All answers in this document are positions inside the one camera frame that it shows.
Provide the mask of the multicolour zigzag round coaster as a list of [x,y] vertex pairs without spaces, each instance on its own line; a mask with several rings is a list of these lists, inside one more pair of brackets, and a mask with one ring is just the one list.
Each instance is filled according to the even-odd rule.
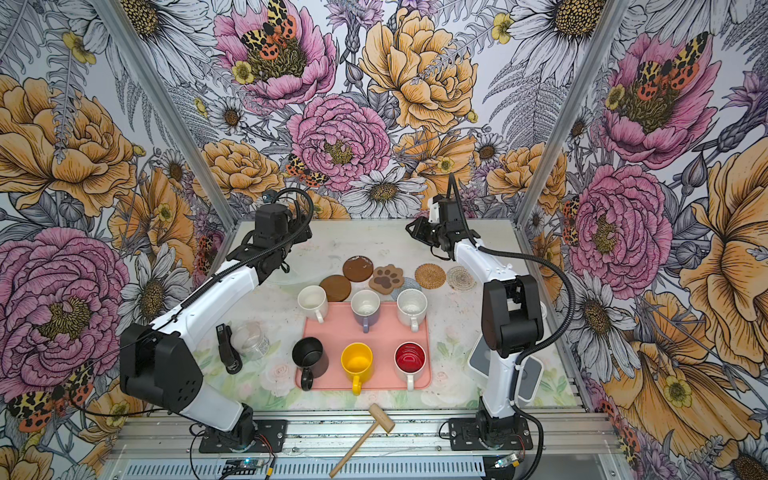
[[472,274],[462,266],[456,266],[448,270],[446,273],[446,282],[456,291],[469,291],[477,284],[477,281]]

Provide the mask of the woven rattan round coaster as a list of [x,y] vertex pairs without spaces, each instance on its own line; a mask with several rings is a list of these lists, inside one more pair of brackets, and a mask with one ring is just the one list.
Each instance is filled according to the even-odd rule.
[[422,288],[433,290],[445,284],[447,274],[439,265],[425,263],[416,268],[414,279]]

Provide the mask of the plain brown wooden coaster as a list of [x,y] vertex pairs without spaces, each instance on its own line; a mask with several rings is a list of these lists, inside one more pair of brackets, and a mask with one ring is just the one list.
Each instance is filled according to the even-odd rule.
[[344,275],[330,275],[320,282],[329,302],[343,302],[351,294],[351,281]]

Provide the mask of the dark wooden scratched coaster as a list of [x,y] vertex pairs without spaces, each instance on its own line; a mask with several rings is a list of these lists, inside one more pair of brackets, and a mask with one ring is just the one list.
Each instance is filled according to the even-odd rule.
[[342,267],[343,275],[350,281],[360,283],[368,280],[374,270],[373,262],[365,256],[353,256]]

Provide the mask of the cork paw print coaster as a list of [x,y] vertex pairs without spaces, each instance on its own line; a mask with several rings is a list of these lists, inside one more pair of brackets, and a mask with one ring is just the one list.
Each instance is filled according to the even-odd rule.
[[375,267],[368,286],[370,289],[382,294],[390,295],[394,290],[404,285],[404,273],[393,264]]

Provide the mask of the grey-blue woven round coaster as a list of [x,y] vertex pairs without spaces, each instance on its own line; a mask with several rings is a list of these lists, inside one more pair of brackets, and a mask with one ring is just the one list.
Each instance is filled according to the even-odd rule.
[[391,293],[391,298],[396,301],[398,296],[405,290],[414,289],[421,291],[422,287],[421,285],[411,277],[405,277],[403,280],[403,285],[401,287],[395,288]]

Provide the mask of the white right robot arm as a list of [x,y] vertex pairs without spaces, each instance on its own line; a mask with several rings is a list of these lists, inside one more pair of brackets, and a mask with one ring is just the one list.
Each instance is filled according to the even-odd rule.
[[410,236],[447,254],[482,286],[479,352],[489,369],[474,418],[451,418],[454,451],[523,450],[533,447],[521,407],[538,393],[543,364],[523,352],[544,336],[544,313],[537,281],[502,263],[468,228],[459,198],[438,195],[429,215],[406,226]]

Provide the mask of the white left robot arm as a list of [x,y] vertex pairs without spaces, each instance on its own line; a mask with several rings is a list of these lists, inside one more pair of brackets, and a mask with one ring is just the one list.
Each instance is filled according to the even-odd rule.
[[277,269],[289,269],[291,247],[312,236],[314,206],[261,206],[254,227],[220,269],[179,305],[120,338],[120,387],[132,397],[203,424],[218,444],[244,450],[256,438],[253,411],[209,385],[194,358],[205,335]]

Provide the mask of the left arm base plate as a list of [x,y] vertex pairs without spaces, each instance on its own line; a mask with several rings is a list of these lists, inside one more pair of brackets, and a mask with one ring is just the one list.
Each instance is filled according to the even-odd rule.
[[198,451],[202,454],[280,453],[286,438],[287,421],[254,420],[251,427],[231,431],[206,427]]

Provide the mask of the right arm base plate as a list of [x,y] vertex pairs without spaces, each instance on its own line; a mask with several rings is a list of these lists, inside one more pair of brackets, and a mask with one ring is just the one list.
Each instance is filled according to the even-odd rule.
[[531,450],[528,422],[519,415],[503,419],[451,418],[449,441],[453,451]]

